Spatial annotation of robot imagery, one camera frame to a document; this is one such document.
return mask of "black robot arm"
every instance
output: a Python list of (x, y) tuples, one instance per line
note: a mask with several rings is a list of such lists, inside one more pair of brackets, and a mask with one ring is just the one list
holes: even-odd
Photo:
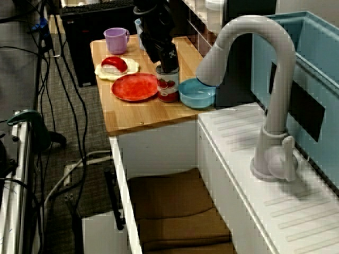
[(140, 17), (142, 44), (152, 62), (161, 62), (163, 72), (179, 67), (171, 30), (175, 27), (167, 0), (134, 0), (134, 13)]

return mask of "white wall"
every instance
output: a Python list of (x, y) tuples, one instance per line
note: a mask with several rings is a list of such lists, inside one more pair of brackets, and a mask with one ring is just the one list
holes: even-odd
[(310, 11), (339, 27), (339, 0), (277, 0), (276, 13)]

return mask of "faucet handle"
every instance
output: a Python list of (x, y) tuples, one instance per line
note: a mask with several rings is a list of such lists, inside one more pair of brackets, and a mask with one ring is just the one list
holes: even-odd
[(289, 182), (295, 180), (298, 167), (297, 159), (293, 156), (295, 145), (296, 141), (292, 136), (288, 136), (282, 141), (282, 147), (285, 154), (285, 161), (283, 163), (285, 168), (285, 179)]

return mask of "faucet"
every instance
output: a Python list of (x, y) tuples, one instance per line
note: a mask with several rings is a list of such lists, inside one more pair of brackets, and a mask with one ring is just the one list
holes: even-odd
[(237, 37), (245, 33), (255, 33), (266, 39), (275, 48), (277, 58), (269, 110), (259, 133), (255, 156), (251, 161), (251, 172), (258, 179), (267, 182), (279, 179), (292, 181), (296, 178), (298, 162), (293, 155), (295, 140), (287, 133), (286, 120), (296, 51), (286, 30), (267, 17), (238, 17), (222, 28), (195, 74), (198, 81), (204, 85), (220, 85), (226, 71), (231, 45)]

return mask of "cup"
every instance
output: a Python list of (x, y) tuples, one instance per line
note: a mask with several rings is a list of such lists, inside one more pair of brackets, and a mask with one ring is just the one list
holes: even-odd
[(113, 55), (121, 55), (126, 51), (129, 31), (125, 28), (109, 28), (104, 32), (106, 46)]
[(142, 50), (145, 50), (144, 48), (144, 45), (142, 45), (142, 41), (140, 39), (140, 35), (142, 33), (142, 29), (141, 29), (141, 20), (140, 19), (137, 19), (134, 21), (134, 24), (136, 25), (136, 28), (137, 28), (137, 34), (138, 34), (138, 40), (139, 40), (139, 48), (142, 49)]

